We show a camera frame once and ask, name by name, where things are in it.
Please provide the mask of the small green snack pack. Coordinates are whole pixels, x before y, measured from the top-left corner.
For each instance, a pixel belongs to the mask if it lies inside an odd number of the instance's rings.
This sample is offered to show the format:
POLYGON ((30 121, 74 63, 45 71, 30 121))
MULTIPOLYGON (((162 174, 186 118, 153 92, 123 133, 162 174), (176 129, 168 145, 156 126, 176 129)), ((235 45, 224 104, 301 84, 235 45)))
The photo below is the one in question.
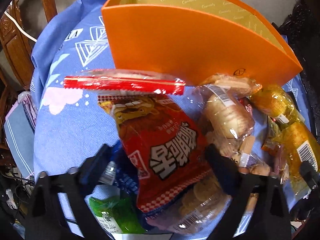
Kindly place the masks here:
POLYGON ((138 220, 130 198, 90 197, 89 205, 99 224, 109 233, 144 234, 146 232, 138 220))

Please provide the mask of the golden snack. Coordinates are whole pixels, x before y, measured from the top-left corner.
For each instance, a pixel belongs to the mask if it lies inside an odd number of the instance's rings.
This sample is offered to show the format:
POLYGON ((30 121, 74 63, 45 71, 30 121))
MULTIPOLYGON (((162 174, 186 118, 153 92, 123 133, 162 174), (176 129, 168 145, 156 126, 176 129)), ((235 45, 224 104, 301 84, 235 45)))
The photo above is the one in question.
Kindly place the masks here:
POLYGON ((306 191, 307 183, 300 175, 302 162, 307 161, 319 173, 319 144, 301 121, 292 123, 272 139, 282 146, 289 166, 289 179, 296 198, 306 191))
POLYGON ((294 102, 279 85, 269 84, 249 96, 253 105, 286 127, 298 120, 294 102))

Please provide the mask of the blue snack bag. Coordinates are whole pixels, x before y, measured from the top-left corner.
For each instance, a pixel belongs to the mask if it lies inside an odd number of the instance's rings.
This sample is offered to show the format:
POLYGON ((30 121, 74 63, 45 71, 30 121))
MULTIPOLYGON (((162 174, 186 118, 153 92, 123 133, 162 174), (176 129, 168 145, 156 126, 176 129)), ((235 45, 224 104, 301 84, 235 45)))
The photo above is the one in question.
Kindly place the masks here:
POLYGON ((120 141, 111 147, 111 153, 107 158, 107 167, 99 182, 116 186, 129 195, 138 194, 139 179, 137 168, 129 160, 120 141))

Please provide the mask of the round bun clear pack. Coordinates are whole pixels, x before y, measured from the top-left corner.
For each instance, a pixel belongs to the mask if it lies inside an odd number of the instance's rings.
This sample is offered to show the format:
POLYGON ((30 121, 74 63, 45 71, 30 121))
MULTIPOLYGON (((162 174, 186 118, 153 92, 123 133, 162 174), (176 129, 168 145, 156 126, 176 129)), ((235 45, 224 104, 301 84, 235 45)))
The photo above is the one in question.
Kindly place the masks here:
POLYGON ((208 144, 214 144, 221 155, 234 155, 243 139, 253 132, 252 115, 224 88, 216 85, 197 87, 201 101, 199 126, 208 144))

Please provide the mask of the carved wooden chair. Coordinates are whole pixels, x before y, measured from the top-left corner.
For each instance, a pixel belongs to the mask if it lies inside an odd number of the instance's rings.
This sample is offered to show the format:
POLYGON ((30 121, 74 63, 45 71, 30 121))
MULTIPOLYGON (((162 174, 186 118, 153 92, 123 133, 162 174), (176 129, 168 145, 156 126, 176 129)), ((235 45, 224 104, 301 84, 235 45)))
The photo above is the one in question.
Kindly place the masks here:
POLYGON ((1 46, 21 87, 28 90, 34 67, 29 41, 36 42, 22 28, 18 0, 1 0, 1 46))

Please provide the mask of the red chip bag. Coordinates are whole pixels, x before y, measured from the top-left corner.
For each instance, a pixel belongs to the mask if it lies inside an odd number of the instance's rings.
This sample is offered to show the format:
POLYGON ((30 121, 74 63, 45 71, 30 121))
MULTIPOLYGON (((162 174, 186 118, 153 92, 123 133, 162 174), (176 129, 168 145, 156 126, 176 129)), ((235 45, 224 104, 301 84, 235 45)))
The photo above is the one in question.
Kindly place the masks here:
POLYGON ((150 213, 204 178, 207 145, 195 122, 167 95, 98 96, 138 170, 137 207, 150 213))

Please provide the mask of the brown triangular snack pack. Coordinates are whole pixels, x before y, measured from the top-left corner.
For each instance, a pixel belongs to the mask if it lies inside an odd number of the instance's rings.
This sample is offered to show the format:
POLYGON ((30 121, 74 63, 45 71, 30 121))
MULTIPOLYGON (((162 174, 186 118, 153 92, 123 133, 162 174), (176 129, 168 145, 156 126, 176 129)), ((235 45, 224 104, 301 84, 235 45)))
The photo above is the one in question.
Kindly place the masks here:
POLYGON ((271 168, 253 152, 254 142, 255 136, 246 137, 239 150, 232 156, 232 161, 240 173, 268 176, 271 168))

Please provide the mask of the blue patterned tablecloth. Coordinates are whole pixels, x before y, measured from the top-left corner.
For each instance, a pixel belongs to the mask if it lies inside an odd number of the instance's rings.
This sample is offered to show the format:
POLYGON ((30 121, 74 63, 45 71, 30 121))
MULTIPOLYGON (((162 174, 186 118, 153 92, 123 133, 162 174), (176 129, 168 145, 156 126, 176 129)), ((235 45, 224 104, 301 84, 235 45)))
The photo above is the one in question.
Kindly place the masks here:
POLYGON ((39 35, 31 60, 31 96, 38 109, 34 174, 64 174, 118 140, 114 121, 95 93, 68 90, 63 80, 83 70, 113 68, 101 7, 107 0, 77 0, 39 35))

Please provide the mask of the dark carved wooden furniture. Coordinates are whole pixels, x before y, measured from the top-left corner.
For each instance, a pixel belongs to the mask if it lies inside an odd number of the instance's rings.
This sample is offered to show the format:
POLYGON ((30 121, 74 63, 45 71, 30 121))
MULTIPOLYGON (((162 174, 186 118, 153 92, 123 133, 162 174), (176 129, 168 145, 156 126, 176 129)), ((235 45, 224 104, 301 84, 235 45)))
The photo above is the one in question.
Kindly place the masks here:
POLYGON ((319 141, 319 22, 304 0, 299 0, 281 25, 272 23, 287 37, 303 67, 300 73, 311 107, 311 131, 319 141))

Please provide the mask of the orange cardboard box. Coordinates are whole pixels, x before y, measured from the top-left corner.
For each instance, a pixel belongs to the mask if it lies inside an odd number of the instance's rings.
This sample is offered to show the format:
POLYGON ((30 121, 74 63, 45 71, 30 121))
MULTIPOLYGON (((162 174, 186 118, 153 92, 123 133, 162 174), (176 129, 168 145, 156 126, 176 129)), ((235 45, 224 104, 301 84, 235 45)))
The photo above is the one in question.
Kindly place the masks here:
POLYGON ((119 69, 191 85, 217 73, 284 85, 303 69, 271 23, 240 0, 107 0, 101 13, 119 69))

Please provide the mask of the clear round cracker pack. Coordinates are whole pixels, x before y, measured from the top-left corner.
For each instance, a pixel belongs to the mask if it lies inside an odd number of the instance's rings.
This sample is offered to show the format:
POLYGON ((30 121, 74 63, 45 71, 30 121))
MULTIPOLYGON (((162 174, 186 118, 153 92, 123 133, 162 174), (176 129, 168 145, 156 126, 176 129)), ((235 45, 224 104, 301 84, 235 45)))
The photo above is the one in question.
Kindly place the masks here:
POLYGON ((182 235, 197 233, 214 220, 230 201, 211 172, 181 199, 147 223, 159 230, 182 235))

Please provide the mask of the folded striped cloth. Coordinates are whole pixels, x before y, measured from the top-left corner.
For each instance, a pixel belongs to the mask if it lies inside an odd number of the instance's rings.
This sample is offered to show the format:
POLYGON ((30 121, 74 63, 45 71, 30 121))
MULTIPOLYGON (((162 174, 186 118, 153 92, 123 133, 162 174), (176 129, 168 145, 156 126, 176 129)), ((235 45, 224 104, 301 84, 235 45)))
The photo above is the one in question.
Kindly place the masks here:
POLYGON ((21 175, 34 178, 34 134, 37 109, 30 92, 22 92, 5 117, 5 139, 21 175))

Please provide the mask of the long bread clear pack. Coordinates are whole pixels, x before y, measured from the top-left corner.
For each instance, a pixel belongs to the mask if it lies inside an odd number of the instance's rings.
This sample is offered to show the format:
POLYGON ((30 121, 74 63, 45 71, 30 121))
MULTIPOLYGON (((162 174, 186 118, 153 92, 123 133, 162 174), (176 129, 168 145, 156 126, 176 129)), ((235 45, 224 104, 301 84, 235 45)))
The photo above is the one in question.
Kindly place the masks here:
POLYGON ((237 98, 250 96, 262 89, 262 85, 249 77, 215 74, 200 83, 200 85, 215 85, 223 88, 237 98))

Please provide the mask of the red edged clear pack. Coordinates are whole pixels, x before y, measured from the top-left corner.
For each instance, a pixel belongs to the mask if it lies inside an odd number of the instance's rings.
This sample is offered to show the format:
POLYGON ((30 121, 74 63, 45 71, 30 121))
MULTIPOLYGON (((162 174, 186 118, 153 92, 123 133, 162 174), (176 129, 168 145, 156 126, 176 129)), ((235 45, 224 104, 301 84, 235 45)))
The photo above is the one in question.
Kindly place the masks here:
POLYGON ((108 95, 182 95, 185 82, 169 74, 143 70, 93 69, 66 76, 63 87, 105 91, 108 95))

